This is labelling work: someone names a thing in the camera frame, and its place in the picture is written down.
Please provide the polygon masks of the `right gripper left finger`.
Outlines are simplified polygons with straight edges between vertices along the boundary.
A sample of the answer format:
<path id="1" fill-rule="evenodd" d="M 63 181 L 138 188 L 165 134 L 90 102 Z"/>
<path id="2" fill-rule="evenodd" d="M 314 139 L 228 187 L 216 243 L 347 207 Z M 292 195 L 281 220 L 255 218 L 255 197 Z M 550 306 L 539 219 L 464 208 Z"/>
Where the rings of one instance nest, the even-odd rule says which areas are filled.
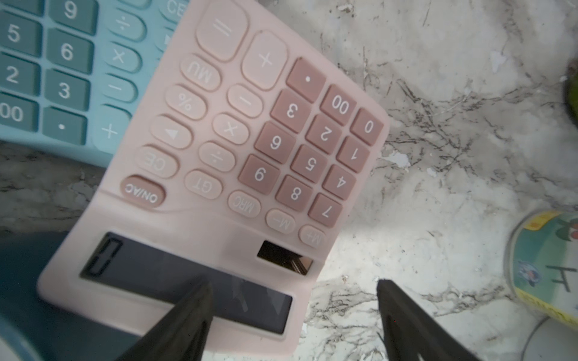
<path id="1" fill-rule="evenodd" d="M 212 286 L 208 281 L 194 281 L 191 290 L 117 359 L 201 360 L 212 321 Z"/>

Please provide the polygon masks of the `pink calculator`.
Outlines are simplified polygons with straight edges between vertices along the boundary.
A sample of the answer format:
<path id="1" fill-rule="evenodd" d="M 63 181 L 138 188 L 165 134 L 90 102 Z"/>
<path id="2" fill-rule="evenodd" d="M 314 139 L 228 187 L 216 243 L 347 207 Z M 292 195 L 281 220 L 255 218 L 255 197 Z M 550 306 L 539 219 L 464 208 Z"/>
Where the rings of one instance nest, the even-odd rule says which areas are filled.
<path id="1" fill-rule="evenodd" d="M 43 300 L 143 335 L 205 276 L 207 349 L 295 352 L 386 111 L 256 1 L 192 1 Z"/>

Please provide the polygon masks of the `light blue calculator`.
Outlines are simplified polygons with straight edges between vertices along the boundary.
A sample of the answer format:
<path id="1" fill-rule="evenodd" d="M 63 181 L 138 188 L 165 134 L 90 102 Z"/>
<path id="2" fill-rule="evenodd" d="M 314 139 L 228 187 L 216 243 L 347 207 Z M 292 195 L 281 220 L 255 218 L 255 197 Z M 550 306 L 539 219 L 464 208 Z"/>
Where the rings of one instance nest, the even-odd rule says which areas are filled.
<path id="1" fill-rule="evenodd" d="M 2 0 L 1 139 L 107 167 L 187 7 Z"/>

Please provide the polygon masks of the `dark teal storage tray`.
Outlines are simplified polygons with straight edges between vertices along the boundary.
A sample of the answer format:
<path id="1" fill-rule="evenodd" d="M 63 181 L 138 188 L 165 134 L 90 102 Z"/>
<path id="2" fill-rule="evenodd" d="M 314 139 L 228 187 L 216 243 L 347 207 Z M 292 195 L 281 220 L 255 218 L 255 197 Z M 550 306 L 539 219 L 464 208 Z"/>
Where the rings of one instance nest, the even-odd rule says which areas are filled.
<path id="1" fill-rule="evenodd" d="M 139 339 L 43 300 L 40 274 L 66 233 L 23 233 L 1 240 L 1 358 L 115 360 Z"/>

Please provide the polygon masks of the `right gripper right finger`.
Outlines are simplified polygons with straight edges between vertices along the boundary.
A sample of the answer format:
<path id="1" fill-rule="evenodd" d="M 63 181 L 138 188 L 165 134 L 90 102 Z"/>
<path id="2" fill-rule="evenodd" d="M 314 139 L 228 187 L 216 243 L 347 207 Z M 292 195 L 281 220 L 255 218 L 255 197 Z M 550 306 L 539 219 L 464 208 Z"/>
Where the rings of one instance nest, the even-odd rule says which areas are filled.
<path id="1" fill-rule="evenodd" d="M 476 360 L 394 281 L 378 281 L 376 293 L 390 360 Z"/>

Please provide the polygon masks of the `round sticker roll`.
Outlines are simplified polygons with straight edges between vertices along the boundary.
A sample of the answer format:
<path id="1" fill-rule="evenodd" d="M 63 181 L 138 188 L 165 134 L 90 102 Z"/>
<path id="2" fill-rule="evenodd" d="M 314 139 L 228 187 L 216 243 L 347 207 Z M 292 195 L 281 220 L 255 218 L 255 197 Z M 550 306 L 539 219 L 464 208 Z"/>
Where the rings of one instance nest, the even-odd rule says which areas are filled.
<path id="1" fill-rule="evenodd" d="M 577 213 L 534 211 L 513 230 L 505 269 L 517 298 L 577 329 Z"/>

